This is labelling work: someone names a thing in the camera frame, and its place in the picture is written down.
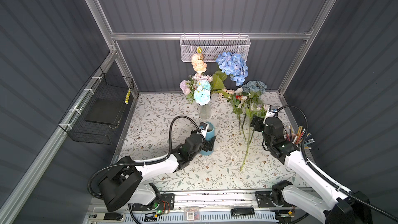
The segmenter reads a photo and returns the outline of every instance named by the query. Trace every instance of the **blue hydrangea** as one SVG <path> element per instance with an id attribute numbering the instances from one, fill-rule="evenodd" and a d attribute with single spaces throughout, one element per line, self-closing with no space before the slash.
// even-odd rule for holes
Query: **blue hydrangea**
<path id="1" fill-rule="evenodd" d="M 216 62 L 221 72 L 229 75 L 237 87 L 243 84 L 248 75 L 248 67 L 240 54 L 224 52 L 218 55 Z"/>

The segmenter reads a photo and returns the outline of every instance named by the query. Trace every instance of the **turquoise peony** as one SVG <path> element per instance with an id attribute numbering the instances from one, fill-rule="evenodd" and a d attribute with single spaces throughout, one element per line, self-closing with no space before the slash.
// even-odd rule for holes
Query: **turquoise peony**
<path id="1" fill-rule="evenodd" d="M 200 80 L 196 83 L 196 87 L 199 89 L 200 87 L 202 88 L 201 90 L 208 90 L 210 91 L 210 83 L 207 80 Z"/>
<path id="2" fill-rule="evenodd" d="M 210 101 L 210 91 L 209 90 L 195 90 L 193 93 L 193 98 L 199 105 L 206 105 Z"/>

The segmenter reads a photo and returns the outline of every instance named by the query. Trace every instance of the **barcode label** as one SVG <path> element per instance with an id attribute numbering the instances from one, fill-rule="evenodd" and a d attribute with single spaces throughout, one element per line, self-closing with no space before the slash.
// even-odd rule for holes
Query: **barcode label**
<path id="1" fill-rule="evenodd" d="M 194 219 L 195 219 L 195 211 L 188 211 L 187 220 L 194 220 Z"/>

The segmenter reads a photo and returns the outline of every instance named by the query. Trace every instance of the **wire mesh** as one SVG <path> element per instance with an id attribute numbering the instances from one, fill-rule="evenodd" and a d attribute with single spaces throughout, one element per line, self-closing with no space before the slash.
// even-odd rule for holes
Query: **wire mesh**
<path id="1" fill-rule="evenodd" d="M 67 132 L 68 136 L 77 142 L 97 144 L 112 144 L 112 140 L 118 140 L 116 132 L 123 117 L 127 104 L 125 100 L 129 91 L 133 90 L 133 80 L 130 77 L 103 73 L 90 89 L 85 89 L 85 96 L 81 103 L 73 111 L 68 123 L 59 123 L 59 126 Z M 112 124 L 101 124 L 86 121 L 91 108 L 97 99 L 122 102 L 117 117 Z"/>
<path id="2" fill-rule="evenodd" d="M 197 47 L 202 48 L 205 62 L 215 62 L 217 56 L 223 52 L 241 54 L 243 60 L 247 60 L 250 48 L 249 36 L 241 36 L 238 39 L 186 39 L 180 38 L 181 60 L 191 62 L 191 57 L 197 52 Z"/>

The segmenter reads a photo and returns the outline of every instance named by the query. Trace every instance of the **leaf pattern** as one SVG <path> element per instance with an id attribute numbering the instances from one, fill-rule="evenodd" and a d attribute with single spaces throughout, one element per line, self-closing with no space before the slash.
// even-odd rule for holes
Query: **leaf pattern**
<path id="1" fill-rule="evenodd" d="M 277 92 L 265 92 L 261 100 L 266 104 L 281 106 Z M 271 188 L 282 180 L 293 182 L 297 187 L 308 186 L 295 172 L 262 148 L 259 132 L 253 136 L 245 166 L 240 172 L 246 144 L 243 135 L 239 134 L 236 114 L 232 113 L 230 103 L 218 94 L 211 96 L 209 104 L 212 116 L 206 121 L 214 124 L 217 133 L 214 152 L 209 156 L 197 155 L 177 173 L 166 173 L 150 179 L 160 191 Z M 166 154 L 173 118 L 186 115 L 199 123 L 203 120 L 198 113 L 199 105 L 188 103 L 183 94 L 139 95 L 120 158 L 131 156 L 132 159 L 150 159 Z M 290 126 L 284 110 L 279 118 L 285 127 Z M 244 128 L 248 133 L 247 122 Z M 177 120 L 173 126 L 172 147 L 183 143 L 192 129 L 191 122 Z"/>

